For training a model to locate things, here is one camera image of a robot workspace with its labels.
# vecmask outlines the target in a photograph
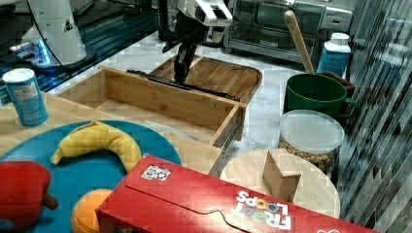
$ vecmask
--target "toy banana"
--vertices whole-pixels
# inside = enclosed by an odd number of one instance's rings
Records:
[[[127,173],[136,165],[142,155],[139,146],[130,135],[94,120],[90,124],[76,128],[67,135],[58,145],[51,162],[56,165],[63,157],[79,157],[103,149],[111,150],[117,154]]]

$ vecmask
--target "white bottle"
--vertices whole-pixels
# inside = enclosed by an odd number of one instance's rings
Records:
[[[342,77],[351,54],[348,42],[348,35],[333,33],[330,41],[325,43],[317,73],[329,71]]]

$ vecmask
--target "wooden spoon handle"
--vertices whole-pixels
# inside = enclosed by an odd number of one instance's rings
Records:
[[[308,50],[306,49],[305,42],[303,41],[296,16],[293,11],[288,10],[285,12],[285,21],[288,25],[289,31],[291,32],[294,44],[300,54],[300,58],[302,59],[306,72],[309,74],[315,74],[315,70],[313,69]]]

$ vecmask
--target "white robot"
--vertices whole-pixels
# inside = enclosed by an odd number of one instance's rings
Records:
[[[212,31],[212,41],[218,43],[233,19],[223,0],[179,0],[178,8],[175,28],[177,39],[168,42],[163,52],[182,43],[174,61],[174,78],[176,82],[184,83],[197,44],[206,40],[209,31]]]
[[[39,68],[70,69],[86,58],[69,0],[24,1],[34,25],[22,37],[22,44],[11,48],[13,54]]]

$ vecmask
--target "blue plate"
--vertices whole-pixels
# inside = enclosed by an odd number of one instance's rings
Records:
[[[102,120],[128,133],[140,147],[142,154],[150,153],[181,165],[179,154],[160,134],[139,124],[117,120]],[[108,150],[86,154],[82,157],[62,159],[58,165],[51,163],[60,141],[75,128],[89,121],[68,124],[39,134],[13,148],[0,161],[35,161],[51,173],[49,194],[59,206],[51,211],[43,207],[38,221],[24,232],[71,232],[71,212],[78,200],[97,188],[114,189],[126,174],[118,156]]]

